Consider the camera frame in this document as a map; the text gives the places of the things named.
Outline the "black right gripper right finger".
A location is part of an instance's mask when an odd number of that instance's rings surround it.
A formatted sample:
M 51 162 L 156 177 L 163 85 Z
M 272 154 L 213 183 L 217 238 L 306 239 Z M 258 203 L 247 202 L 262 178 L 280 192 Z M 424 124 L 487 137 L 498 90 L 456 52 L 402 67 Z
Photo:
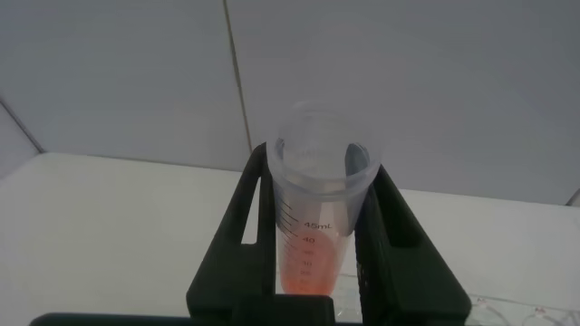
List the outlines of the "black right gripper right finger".
M 471 302 L 384 168 L 355 227 L 365 325 L 463 325 Z

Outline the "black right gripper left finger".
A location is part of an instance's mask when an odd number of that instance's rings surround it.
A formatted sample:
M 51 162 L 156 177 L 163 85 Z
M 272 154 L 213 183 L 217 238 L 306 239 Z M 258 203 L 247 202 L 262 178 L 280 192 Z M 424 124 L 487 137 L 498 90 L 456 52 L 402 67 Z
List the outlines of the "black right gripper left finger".
M 242 238 L 255 192 L 256 241 Z M 186 293 L 192 318 L 228 318 L 247 297 L 271 295 L 276 282 L 276 205 L 266 145 L 255 148 L 227 210 Z

